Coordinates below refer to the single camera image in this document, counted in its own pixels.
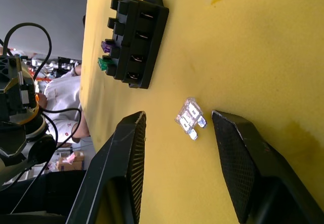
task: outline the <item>stain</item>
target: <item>stain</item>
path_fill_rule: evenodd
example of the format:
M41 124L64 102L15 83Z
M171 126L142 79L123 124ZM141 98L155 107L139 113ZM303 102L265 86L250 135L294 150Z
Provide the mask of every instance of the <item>stain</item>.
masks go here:
M98 144L98 143L101 143L101 138L100 138L100 136L97 136L97 141L96 141L96 143Z
M319 141L299 123L291 121L283 128L287 143L293 145L291 152L303 156L305 160L311 160L312 155L320 150Z
M57 93L56 89L54 89L54 93L55 93L55 103L57 103L57 98L58 98L59 94Z
M291 121L282 129L283 141L278 144L282 155L294 169L300 180L324 208L324 148L311 132L303 129L298 122Z
M193 66L192 63L189 63L189 66L190 66L190 68L191 68L191 70L192 70L193 72L196 72L196 69L194 68L194 66Z
M211 0L211 5L214 5L215 3L219 2L221 0Z

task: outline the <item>cardboard box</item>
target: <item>cardboard box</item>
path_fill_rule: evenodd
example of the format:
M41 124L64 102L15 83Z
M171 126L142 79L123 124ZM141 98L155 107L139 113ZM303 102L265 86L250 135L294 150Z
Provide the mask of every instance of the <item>cardboard box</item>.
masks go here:
M74 161L72 163L64 161L64 158L60 158L60 160L57 162L56 166L59 171L83 170L85 166L84 161Z
M84 161L85 160L85 153L84 151L74 151L73 152L75 157L74 157L74 161L78 162L78 161Z

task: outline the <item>yellow table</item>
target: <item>yellow table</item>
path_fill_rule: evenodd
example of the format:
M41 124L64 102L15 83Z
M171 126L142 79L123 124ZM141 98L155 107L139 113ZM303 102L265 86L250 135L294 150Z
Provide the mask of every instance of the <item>yellow table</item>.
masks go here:
M147 113L141 223L237 223L211 110L252 121L324 208L324 0L164 0L170 14L148 90L100 71L111 0L88 0L80 99L96 150ZM195 97L198 140L174 118Z

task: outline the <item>metal terminal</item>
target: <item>metal terminal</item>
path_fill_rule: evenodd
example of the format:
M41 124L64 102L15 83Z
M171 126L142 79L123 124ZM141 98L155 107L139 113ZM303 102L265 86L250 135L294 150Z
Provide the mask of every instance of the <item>metal terminal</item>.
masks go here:
M138 79L138 74L136 73L127 73L128 77L131 78L131 79L134 79L134 80L137 80Z
M190 126L188 124L188 122L181 116L179 116L179 122L180 122L180 125L182 126L183 130L186 131L186 132L189 132L190 131Z
M28 91L21 91L21 102L22 104L29 104Z
M142 16L145 16L145 17L147 17L147 18L150 18L150 19L153 19L154 17L153 16L151 16L151 15L149 15L149 14L145 14L145 13L141 13L141 15Z
M18 83L21 86L24 84L24 77L22 76L22 71L18 72Z
M189 109L189 112L190 114L196 119L198 118L198 116L200 115L198 109L192 104L192 103L189 103L188 105L188 109Z
M131 58L137 62L142 62L142 59L140 57L135 57L134 55L132 55Z
M188 112L188 110L185 110L181 116L188 122L189 126L193 126L194 125L195 120L191 116L190 112Z
M203 116L199 117L198 125L202 128L205 128L207 126L207 121L203 118Z
M139 37L142 38L142 39L145 39L145 40L148 39L148 36L147 36L147 35L141 34L141 33L139 33L139 32L136 32L136 35L139 36Z
M197 132L194 129L191 129L188 134L193 140L196 140L198 138Z

